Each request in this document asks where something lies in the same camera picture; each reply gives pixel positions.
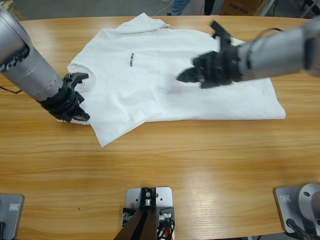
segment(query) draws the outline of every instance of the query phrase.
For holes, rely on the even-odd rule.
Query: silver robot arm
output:
[[[193,59],[194,67],[183,71],[178,81],[201,82],[201,88],[212,88],[300,70],[320,77],[320,17],[286,31],[272,28],[280,32],[238,46],[231,44],[231,36],[217,22],[211,27],[213,37],[220,38],[220,51]]]
[[[74,90],[87,74],[67,74],[63,79],[34,48],[27,32],[0,7],[0,73],[60,120],[87,121],[79,104],[84,98]]]

